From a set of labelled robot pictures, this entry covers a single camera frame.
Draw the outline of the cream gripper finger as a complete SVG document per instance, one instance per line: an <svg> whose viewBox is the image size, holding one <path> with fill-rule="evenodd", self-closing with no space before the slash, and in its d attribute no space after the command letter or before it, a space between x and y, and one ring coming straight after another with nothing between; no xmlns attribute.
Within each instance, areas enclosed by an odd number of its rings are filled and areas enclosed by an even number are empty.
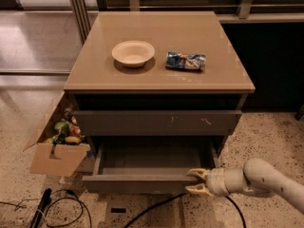
<svg viewBox="0 0 304 228"><path fill-rule="evenodd" d="M195 177L198 181L206 181L209 171L203 168L191 169L187 172L188 176Z"/></svg>
<svg viewBox="0 0 304 228"><path fill-rule="evenodd" d="M210 190L206 187L206 185L204 183L199 183L196 185L191 185L191 186L186 186L185 189L194 195L207 195L212 197L213 194L210 192Z"/></svg>

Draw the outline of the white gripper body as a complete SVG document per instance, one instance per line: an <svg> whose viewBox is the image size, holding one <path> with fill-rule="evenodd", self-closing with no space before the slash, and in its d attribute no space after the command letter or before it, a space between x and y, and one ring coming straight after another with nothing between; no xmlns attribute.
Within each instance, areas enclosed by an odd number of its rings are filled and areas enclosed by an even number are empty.
<svg viewBox="0 0 304 228"><path fill-rule="evenodd" d="M228 196L229 192L225 184L224 169L214 168L210 170L206 177L206 186L215 196Z"/></svg>

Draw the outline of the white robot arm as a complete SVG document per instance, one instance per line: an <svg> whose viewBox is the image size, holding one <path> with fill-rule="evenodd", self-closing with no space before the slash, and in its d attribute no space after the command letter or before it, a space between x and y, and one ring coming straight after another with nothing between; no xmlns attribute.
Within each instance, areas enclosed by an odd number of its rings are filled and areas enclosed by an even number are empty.
<svg viewBox="0 0 304 228"><path fill-rule="evenodd" d="M278 195L304 214L304 185L286 177L263 159L250 159L237 168L191 169L188 175L198 181L185 187L191 194L218 197L242 194L256 198Z"/></svg>

